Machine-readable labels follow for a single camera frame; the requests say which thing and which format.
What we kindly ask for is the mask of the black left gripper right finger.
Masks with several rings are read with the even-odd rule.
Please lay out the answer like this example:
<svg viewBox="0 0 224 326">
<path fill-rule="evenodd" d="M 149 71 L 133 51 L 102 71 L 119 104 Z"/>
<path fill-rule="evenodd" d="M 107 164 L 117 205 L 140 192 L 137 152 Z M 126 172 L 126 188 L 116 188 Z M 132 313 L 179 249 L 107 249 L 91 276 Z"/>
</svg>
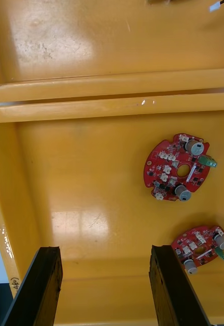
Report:
<svg viewBox="0 0 224 326">
<path fill-rule="evenodd" d="M 210 325 L 171 246 L 152 246 L 149 278 L 158 325 Z"/>
</svg>

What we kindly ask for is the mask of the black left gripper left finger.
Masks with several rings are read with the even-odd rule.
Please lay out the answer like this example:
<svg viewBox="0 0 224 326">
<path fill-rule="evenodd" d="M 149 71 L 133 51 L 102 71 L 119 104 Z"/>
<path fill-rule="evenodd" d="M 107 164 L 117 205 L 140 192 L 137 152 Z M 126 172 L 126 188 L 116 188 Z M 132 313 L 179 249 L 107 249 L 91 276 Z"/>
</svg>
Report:
<svg viewBox="0 0 224 326">
<path fill-rule="evenodd" d="M 41 247 L 1 325 L 54 325 L 63 268 L 59 247 Z"/>
</svg>

